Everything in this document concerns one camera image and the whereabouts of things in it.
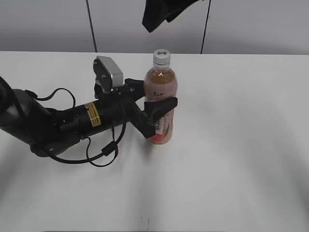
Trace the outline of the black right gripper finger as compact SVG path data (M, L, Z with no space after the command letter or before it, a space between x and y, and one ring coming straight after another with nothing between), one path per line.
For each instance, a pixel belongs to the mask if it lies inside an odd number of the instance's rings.
M166 0L146 0L142 25L149 33L152 33L166 19L167 14Z
M198 0L171 0L168 7L168 16L166 21L168 23L176 19L182 12L184 12L188 7L198 2Z

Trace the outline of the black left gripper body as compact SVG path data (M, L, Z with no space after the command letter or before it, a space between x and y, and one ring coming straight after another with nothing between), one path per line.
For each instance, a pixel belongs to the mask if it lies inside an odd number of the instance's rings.
M125 87L102 94L98 98L101 126L110 129L130 122L146 139L155 135L155 127L147 121L146 114L126 92Z

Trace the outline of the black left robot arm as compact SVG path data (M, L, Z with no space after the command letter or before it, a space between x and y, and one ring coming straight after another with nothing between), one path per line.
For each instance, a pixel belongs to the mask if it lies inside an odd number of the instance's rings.
M109 93L99 93L95 101L74 105L66 110L45 108L41 99L29 90L12 89L0 82L0 128L29 145L39 157L59 160L59 155L92 135L131 123L144 138L155 135L155 124L173 110L178 100L169 97L145 102L144 82L126 79Z

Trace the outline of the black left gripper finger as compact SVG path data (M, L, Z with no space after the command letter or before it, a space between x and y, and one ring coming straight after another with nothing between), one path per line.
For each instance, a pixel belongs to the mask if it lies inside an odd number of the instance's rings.
M161 101L146 101L144 113L147 121L154 126L163 116L172 111L178 105L178 98L170 97Z
M126 92L135 102L145 97L143 80L135 80L135 79L127 78L125 79L124 86L125 86Z

